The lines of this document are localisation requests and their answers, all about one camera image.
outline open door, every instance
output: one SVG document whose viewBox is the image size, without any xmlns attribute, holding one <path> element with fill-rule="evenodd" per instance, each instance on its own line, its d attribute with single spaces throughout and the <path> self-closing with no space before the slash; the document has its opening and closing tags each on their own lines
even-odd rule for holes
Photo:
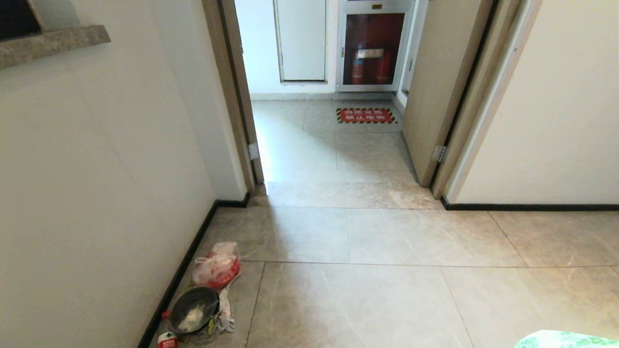
<svg viewBox="0 0 619 348">
<path fill-rule="evenodd" d="M 234 1 L 202 0 L 245 185 L 264 183 Z"/>
<path fill-rule="evenodd" d="M 403 130 L 422 187 L 432 181 L 492 4 L 492 0 L 429 2 Z"/>
</svg>

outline plastic bag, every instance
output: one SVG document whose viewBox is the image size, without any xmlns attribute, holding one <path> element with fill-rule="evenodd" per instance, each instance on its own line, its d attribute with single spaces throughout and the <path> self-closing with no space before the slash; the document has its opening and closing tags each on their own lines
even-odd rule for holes
<svg viewBox="0 0 619 348">
<path fill-rule="evenodd" d="M 594 348 L 619 347 L 619 342 L 566 331 L 541 330 L 519 341 L 514 348 Z"/>
<path fill-rule="evenodd" d="M 236 242 L 217 243 L 203 258 L 195 260 L 191 278 L 196 285 L 220 290 L 231 283 L 241 272 L 241 258 Z"/>
</svg>

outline yellow and black striped border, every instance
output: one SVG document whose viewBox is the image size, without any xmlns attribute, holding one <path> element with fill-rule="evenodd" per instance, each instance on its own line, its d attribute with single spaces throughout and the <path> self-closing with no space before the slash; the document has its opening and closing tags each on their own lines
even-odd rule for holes
<svg viewBox="0 0 619 348">
<path fill-rule="evenodd" d="M 378 122 L 378 121 L 354 121 L 354 122 L 344 122 L 342 121 L 342 115 L 340 115 L 340 111 L 342 110 L 387 110 L 387 112 L 389 113 L 389 116 L 391 117 L 391 121 L 389 122 Z M 393 112 L 391 112 L 391 109 L 389 108 L 338 108 L 335 109 L 335 115 L 337 116 L 337 122 L 338 123 L 350 123 L 350 124 L 355 124 L 355 123 L 373 123 L 373 124 L 379 124 L 379 123 L 397 123 L 397 120 L 395 117 L 393 117 Z"/>
</svg>

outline corridor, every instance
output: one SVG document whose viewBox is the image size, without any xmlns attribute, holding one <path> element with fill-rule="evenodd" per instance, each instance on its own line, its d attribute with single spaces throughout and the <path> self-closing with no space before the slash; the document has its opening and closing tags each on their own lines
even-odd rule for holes
<svg viewBox="0 0 619 348">
<path fill-rule="evenodd" d="M 236 332 L 212 347 L 511 348 L 541 329 L 619 339 L 617 212 L 445 211 L 416 184 L 401 123 L 339 124 L 339 107 L 395 111 L 253 103 L 267 182 L 248 208 L 220 208 L 196 253 L 231 240 L 243 257 Z"/>
</svg>

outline plastic bottle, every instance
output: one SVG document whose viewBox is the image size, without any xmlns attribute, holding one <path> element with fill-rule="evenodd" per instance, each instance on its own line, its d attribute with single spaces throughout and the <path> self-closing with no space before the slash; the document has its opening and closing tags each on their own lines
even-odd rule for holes
<svg viewBox="0 0 619 348">
<path fill-rule="evenodd" d="M 178 348 L 178 339 L 172 331 L 168 316 L 170 312 L 164 311 L 161 313 L 161 325 L 159 336 L 157 337 L 157 348 Z"/>
</svg>

